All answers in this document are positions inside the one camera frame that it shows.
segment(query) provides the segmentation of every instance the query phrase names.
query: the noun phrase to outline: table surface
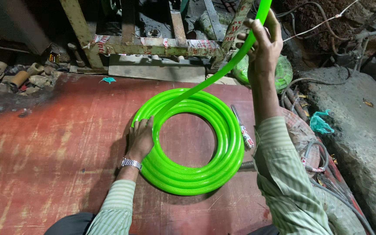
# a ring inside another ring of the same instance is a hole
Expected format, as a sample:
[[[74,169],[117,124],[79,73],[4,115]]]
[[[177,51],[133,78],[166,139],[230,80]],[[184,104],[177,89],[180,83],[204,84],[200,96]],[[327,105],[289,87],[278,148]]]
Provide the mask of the table surface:
[[[193,83],[64,74],[45,104],[0,114],[0,234],[43,234],[60,218],[97,213],[126,151],[126,135],[138,108],[152,96]],[[253,135],[248,88],[213,84],[204,91],[235,104]],[[216,146],[212,129],[190,114],[171,117],[160,142],[176,163],[203,166]],[[245,151],[243,161],[252,159]],[[271,223],[256,172],[242,171],[221,188],[197,196],[176,196],[143,177],[134,193],[133,234],[247,234]]]

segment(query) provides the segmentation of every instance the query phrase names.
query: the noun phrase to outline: teal plastic scrap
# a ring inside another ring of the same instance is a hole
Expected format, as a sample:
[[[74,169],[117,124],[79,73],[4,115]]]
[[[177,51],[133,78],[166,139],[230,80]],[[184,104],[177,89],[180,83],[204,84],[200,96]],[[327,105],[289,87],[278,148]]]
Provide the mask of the teal plastic scrap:
[[[324,112],[315,112],[310,118],[310,128],[314,132],[320,132],[322,134],[333,133],[333,130],[325,120],[321,119],[320,116],[328,116],[330,109],[326,109]]]
[[[116,80],[112,77],[105,77],[100,82],[106,81],[107,83],[111,84],[111,82],[116,82]]]

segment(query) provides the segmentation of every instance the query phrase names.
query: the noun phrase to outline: shirt sleeve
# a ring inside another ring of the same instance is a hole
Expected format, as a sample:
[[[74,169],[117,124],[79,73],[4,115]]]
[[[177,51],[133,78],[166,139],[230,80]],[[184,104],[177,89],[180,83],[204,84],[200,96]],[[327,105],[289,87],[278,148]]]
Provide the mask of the shirt sleeve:
[[[258,147],[253,160],[269,172],[258,174],[258,187],[281,234],[332,234],[300,157],[288,135],[284,117],[271,117],[255,128]]]
[[[132,223],[135,187],[135,182],[126,179],[112,183],[108,195],[86,235],[128,235]]]

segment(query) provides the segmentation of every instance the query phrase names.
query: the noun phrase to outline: hand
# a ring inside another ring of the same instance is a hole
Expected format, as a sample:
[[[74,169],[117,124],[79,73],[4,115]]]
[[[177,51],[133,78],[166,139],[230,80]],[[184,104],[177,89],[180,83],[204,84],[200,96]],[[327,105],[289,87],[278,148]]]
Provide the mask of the hand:
[[[128,159],[142,162],[144,157],[150,153],[154,145],[152,127],[153,116],[149,120],[135,121],[134,127],[130,127]]]
[[[247,53],[249,56],[247,75],[252,88],[261,82],[274,83],[275,67],[282,50],[281,26],[272,10],[269,10],[266,24],[270,38],[259,20],[247,19],[244,21],[244,25],[251,29],[257,40]],[[248,34],[237,35],[240,40],[246,40],[247,37]],[[236,43],[237,48],[242,45],[243,43]]]

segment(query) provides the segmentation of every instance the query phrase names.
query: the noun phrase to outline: blue plastic bag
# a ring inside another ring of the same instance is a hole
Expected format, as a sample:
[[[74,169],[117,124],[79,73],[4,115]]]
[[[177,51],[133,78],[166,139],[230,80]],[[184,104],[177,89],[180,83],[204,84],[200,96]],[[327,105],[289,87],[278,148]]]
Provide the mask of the blue plastic bag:
[[[330,109],[326,109],[324,112],[315,112],[310,118],[310,128],[314,132],[320,132],[322,134],[333,133],[333,130],[329,124],[326,123],[320,116],[328,116]]]

